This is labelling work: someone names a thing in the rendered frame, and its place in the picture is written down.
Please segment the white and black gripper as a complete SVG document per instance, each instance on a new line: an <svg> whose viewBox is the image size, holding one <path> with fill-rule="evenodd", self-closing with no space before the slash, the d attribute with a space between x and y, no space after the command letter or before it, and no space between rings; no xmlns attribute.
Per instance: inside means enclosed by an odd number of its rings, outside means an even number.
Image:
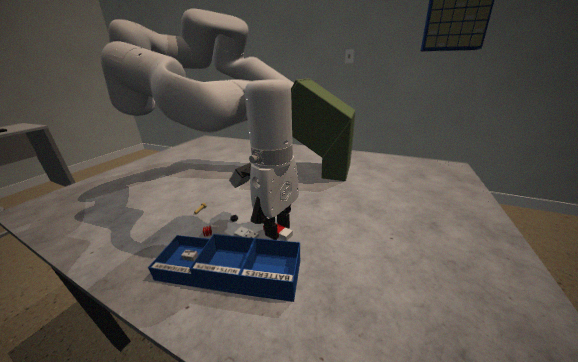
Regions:
<svg viewBox="0 0 578 362"><path fill-rule="evenodd" d="M290 228L288 213L291 211L291 204L299 195L294 156L292 160L281 165L265 166L253 163L250 172L250 192L253 207L251 222L263 223L266 236L277 240L277 224Z"/></svg>

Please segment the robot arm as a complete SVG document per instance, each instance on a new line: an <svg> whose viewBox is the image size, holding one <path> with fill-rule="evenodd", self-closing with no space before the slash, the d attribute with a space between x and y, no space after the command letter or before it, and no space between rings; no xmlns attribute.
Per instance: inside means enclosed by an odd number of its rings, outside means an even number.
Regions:
<svg viewBox="0 0 578 362"><path fill-rule="evenodd" d="M108 32L110 43L102 50L101 65L117 110L142 116L156 103L169 119L203 132L248 118L251 163L274 166L292 160L294 83L255 57L244 59L249 29L243 20L188 9L181 20L182 37L122 19L113 20ZM207 68L212 56L215 68L236 80L186 78L184 68Z"/></svg>

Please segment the white domino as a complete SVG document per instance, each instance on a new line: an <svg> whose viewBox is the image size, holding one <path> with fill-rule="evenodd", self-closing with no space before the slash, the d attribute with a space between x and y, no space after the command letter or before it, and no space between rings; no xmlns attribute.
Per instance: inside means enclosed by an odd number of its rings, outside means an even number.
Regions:
<svg viewBox="0 0 578 362"><path fill-rule="evenodd" d="M252 230L249 230L247 228L244 227L240 227L238 230L236 230L234 232L235 236L240 236L240 237L250 237L250 238L257 238L259 236L259 233L254 232Z"/></svg>

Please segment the blue three-compartment bin tray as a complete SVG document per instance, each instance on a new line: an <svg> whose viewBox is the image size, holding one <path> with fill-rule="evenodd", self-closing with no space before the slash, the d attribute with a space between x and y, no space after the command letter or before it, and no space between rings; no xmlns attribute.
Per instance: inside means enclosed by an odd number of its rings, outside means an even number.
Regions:
<svg viewBox="0 0 578 362"><path fill-rule="evenodd" d="M300 242L213 234L177 235L148 269L155 281L294 302L299 267Z"/></svg>

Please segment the brass bolt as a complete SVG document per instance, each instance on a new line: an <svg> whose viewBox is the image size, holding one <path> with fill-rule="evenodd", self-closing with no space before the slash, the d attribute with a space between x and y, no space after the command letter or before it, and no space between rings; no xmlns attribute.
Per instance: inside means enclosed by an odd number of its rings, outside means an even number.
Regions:
<svg viewBox="0 0 578 362"><path fill-rule="evenodd" d="M206 204L202 203L201 206L194 212L195 214L197 214L200 210L202 210L203 208L206 208Z"/></svg>

